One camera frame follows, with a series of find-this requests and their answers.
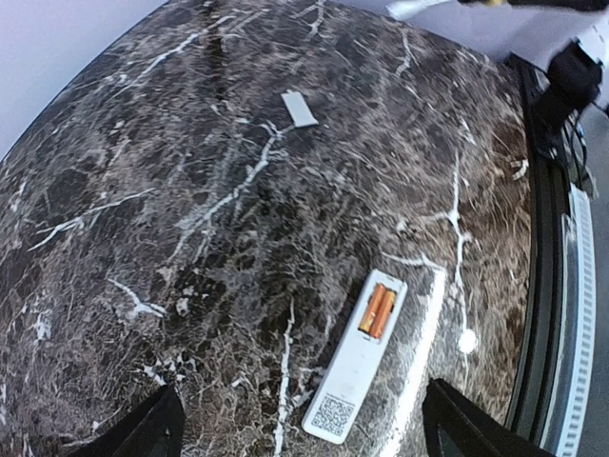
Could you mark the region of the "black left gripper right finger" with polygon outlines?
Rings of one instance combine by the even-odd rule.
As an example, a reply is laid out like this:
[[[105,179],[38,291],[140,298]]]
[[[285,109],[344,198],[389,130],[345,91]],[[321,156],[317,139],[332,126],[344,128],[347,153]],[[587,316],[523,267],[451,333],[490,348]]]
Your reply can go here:
[[[422,403],[430,456],[548,456],[500,425],[442,378],[431,379]]]

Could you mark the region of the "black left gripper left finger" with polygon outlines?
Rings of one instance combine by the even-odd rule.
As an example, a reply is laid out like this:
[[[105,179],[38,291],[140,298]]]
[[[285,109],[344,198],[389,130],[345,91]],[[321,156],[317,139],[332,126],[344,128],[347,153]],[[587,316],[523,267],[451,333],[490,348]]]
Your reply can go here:
[[[180,457],[186,415],[174,385],[159,387],[73,457]]]

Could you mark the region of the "white remote control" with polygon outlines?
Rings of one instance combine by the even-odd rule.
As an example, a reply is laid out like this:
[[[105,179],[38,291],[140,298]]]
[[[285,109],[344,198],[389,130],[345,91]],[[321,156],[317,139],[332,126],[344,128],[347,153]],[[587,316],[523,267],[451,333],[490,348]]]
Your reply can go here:
[[[381,339],[359,331],[367,303],[377,283],[396,292],[396,301]],[[309,408],[303,430],[329,443],[342,444],[363,405],[397,323],[407,283],[377,269],[368,274]]]

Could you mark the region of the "white battery cover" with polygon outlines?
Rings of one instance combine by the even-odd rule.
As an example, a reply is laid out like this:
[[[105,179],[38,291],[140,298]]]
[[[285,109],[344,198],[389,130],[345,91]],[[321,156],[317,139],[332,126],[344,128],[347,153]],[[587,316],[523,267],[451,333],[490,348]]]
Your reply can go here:
[[[282,93],[281,97],[295,128],[307,128],[319,124],[300,92],[289,90]]]

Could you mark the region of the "yellow handled screwdriver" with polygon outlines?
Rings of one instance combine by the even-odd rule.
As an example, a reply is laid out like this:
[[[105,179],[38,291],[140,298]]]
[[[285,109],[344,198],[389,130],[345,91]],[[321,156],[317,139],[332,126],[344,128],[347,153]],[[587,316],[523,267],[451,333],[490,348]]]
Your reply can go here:
[[[452,0],[404,0],[394,1],[385,7],[388,15],[395,20],[405,21],[410,19],[425,10],[452,3]],[[467,7],[482,5],[486,7],[496,7],[506,4],[503,0],[458,0],[457,4]]]

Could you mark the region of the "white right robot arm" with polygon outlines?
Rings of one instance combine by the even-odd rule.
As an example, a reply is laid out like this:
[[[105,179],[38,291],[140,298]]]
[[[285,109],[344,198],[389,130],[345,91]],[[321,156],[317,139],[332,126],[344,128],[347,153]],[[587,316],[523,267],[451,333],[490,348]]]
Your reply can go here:
[[[533,99],[529,110],[532,141],[540,156],[557,158],[563,126],[597,101],[607,69],[608,14],[604,13],[548,64],[548,86]]]

